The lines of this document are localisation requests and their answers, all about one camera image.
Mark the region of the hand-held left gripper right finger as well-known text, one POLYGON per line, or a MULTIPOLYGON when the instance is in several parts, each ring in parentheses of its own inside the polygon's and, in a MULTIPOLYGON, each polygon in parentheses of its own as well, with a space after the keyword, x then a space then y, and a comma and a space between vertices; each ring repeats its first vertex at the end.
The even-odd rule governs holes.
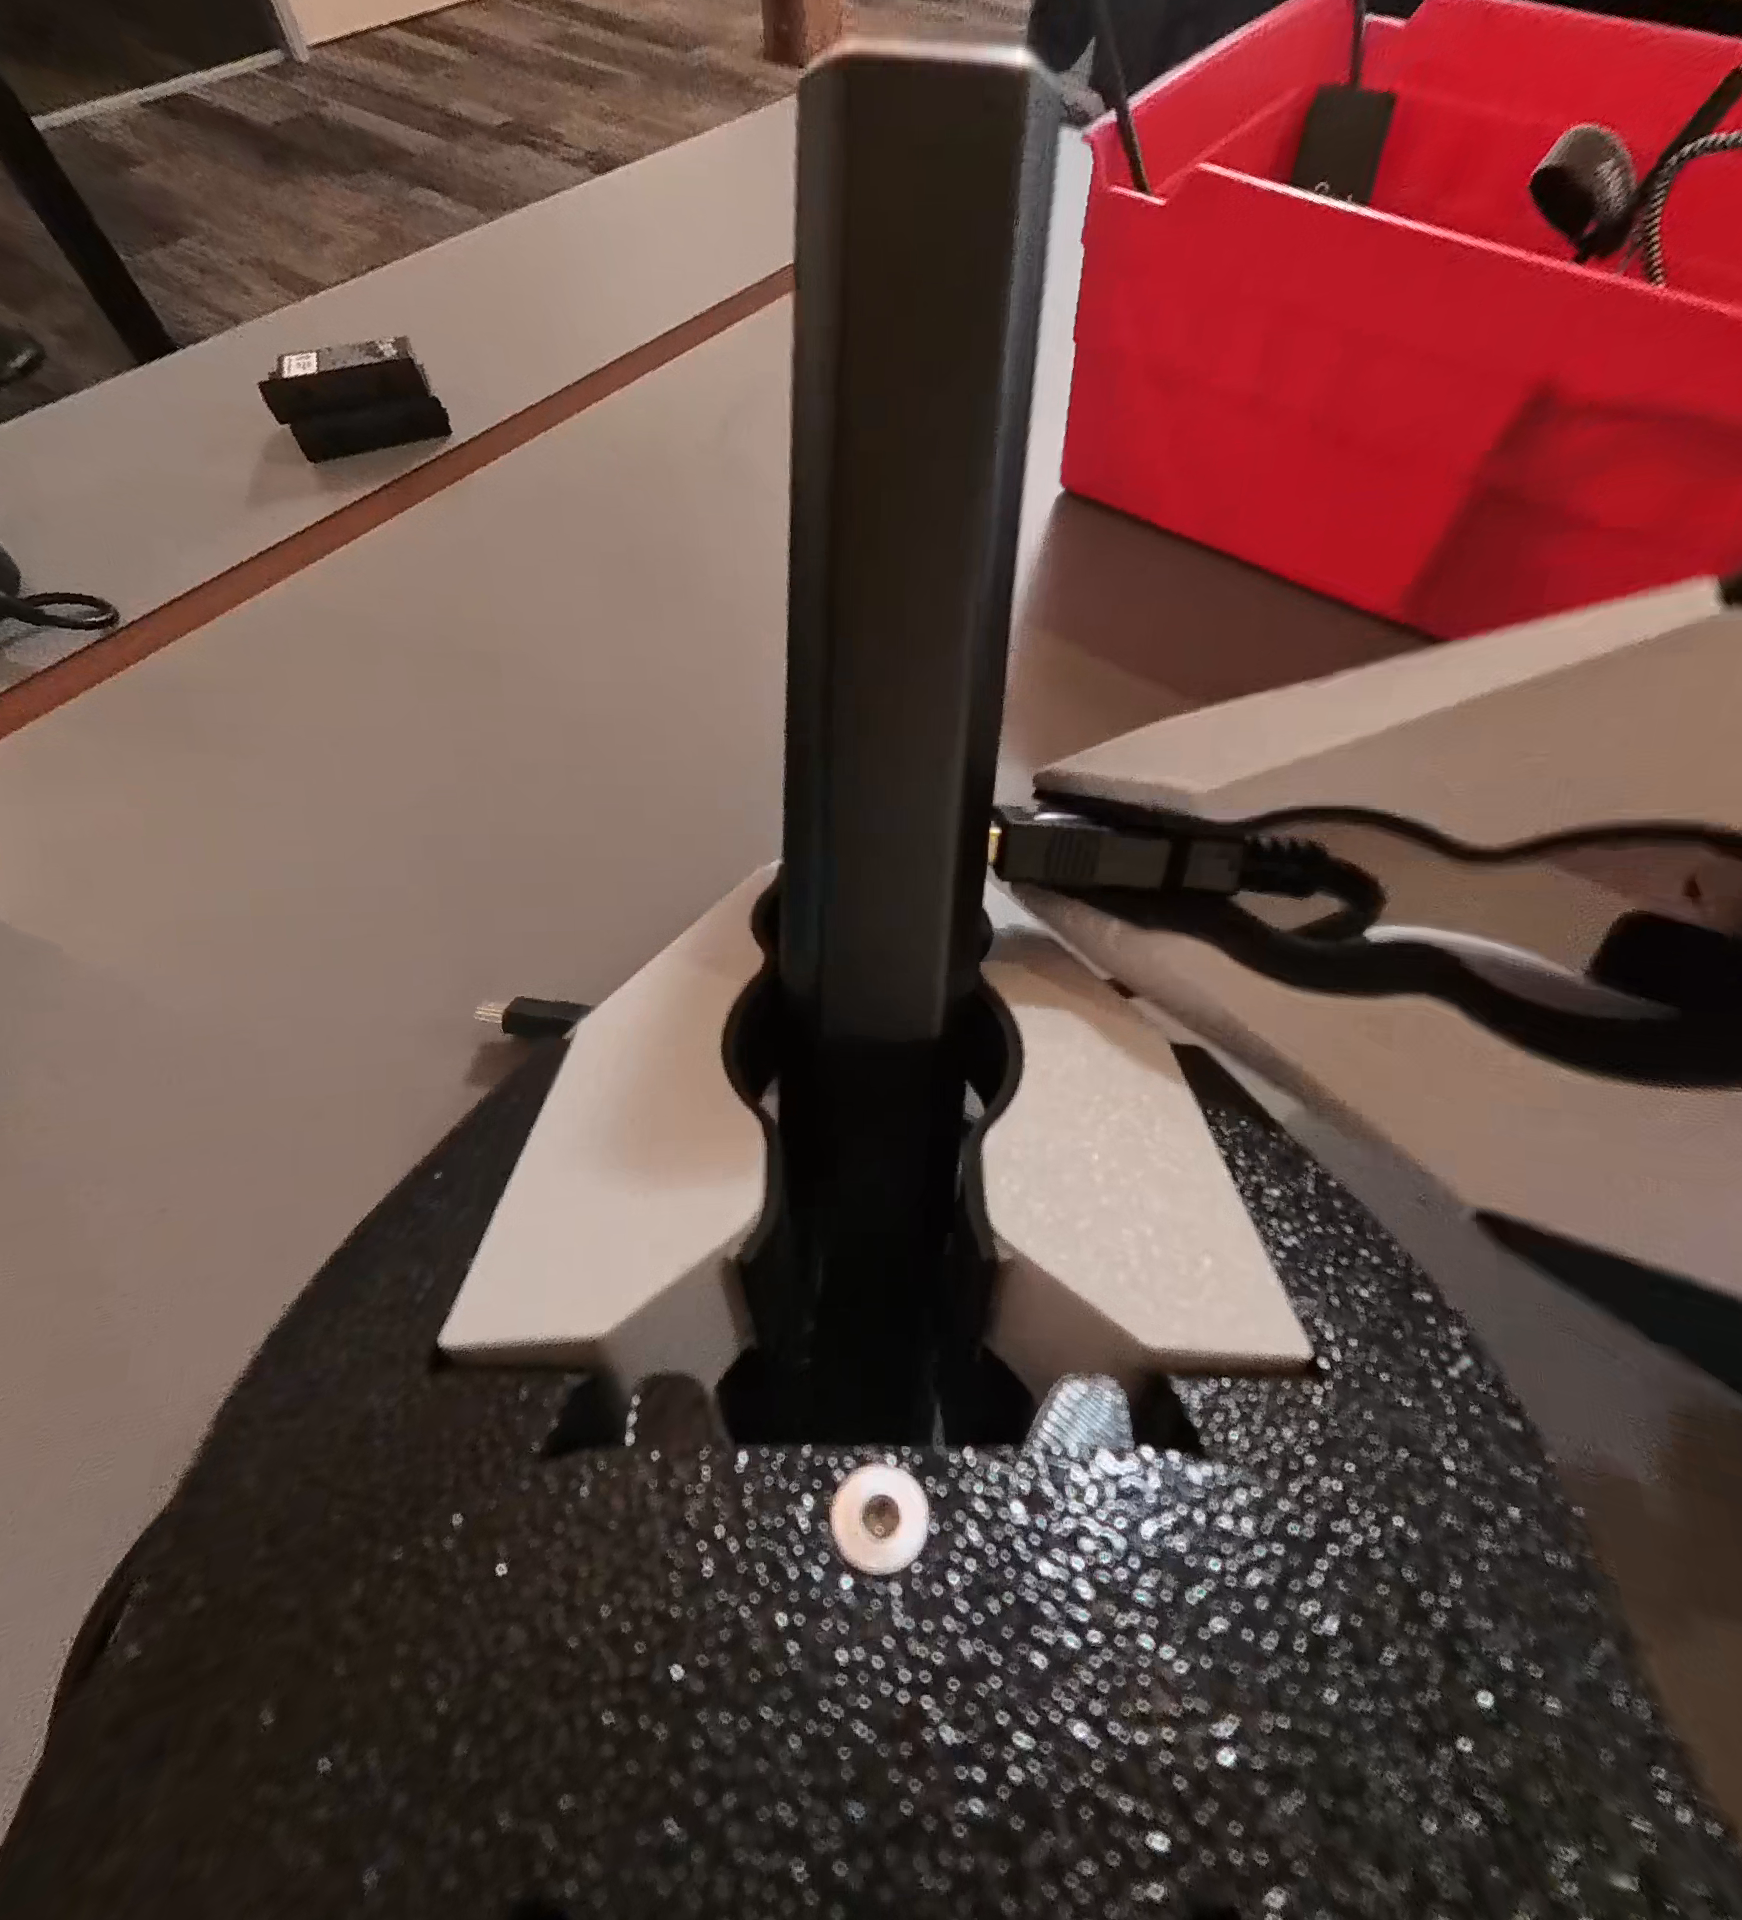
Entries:
POLYGON ((983 981, 1020 1046, 980 1140, 1000 1272, 986 1341, 1063 1376, 1289 1374, 1312 1346, 1164 1029, 1030 917, 983 981))

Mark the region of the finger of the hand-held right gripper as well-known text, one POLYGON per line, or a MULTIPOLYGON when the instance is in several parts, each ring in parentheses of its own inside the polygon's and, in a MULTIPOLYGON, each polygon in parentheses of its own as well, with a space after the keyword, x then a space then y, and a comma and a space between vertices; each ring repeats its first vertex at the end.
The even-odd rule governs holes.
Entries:
POLYGON ((1158 717, 1039 768, 1028 802, 1287 841, 1416 829, 1444 855, 1742 841, 1742 605, 1690 582, 1158 717))
POLYGON ((1014 894, 1098 972, 1472 1209, 1742 1293, 1742 1091, 1575 1073, 1435 1001, 1301 993, 1191 938, 1014 894))

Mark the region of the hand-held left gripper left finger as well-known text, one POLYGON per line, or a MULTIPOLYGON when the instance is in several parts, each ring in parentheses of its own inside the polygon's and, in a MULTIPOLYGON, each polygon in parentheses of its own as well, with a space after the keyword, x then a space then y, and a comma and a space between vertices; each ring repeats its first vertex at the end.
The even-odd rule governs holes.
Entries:
POLYGON ((759 975, 746 874, 577 1023, 437 1335, 457 1364, 703 1389, 751 1339, 737 1256, 763 1218, 766 1135, 722 1064, 759 975))

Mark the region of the red plastic bin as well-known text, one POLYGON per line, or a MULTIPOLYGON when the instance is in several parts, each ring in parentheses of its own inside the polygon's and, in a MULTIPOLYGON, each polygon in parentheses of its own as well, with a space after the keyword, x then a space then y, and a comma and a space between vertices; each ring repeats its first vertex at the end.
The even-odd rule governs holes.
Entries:
MULTIPOLYGON (((1742 576, 1742 148, 1646 242, 1575 260, 1530 178, 1608 130, 1651 164, 1742 66, 1683 21, 1419 3, 1365 35, 1392 100, 1363 200, 1296 173, 1350 3, 1282 3, 1086 140, 1070 494, 1454 639, 1742 576)), ((1742 99, 1724 132, 1742 132, 1742 99)))

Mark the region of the black usb hub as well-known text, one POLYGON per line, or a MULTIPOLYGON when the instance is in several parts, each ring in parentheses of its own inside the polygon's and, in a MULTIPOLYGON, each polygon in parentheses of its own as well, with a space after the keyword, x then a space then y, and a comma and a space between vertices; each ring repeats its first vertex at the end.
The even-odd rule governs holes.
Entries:
POLYGON ((931 1438, 1063 105, 856 42, 798 99, 776 970, 793 1429, 931 1438))

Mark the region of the black adapter block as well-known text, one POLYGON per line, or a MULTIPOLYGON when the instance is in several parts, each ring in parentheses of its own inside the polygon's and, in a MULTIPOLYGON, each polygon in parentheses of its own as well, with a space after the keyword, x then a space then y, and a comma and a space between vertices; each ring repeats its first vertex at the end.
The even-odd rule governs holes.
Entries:
POLYGON ((1398 97, 1365 79, 1369 3, 1350 1, 1344 76, 1320 83, 1304 111, 1289 184, 1315 198, 1372 206, 1398 97))

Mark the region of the black battery pack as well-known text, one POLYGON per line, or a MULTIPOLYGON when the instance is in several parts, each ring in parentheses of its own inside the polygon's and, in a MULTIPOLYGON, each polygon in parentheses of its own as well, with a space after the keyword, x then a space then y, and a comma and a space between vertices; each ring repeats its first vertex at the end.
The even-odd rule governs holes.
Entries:
POLYGON ((278 422, 294 424, 418 402, 432 386, 410 339, 394 335, 282 353, 260 395, 278 422))
POLYGON ((294 420, 288 430, 308 461, 325 466, 366 453, 449 439, 451 417, 437 397, 426 392, 311 412, 294 420))

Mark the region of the black table leg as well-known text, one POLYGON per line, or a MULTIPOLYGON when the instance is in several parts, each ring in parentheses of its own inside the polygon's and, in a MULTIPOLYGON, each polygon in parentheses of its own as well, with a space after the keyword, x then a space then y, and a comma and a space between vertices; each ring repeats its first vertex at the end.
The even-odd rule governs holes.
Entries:
POLYGON ((0 169, 134 362, 176 353, 176 341, 3 71, 0 169))

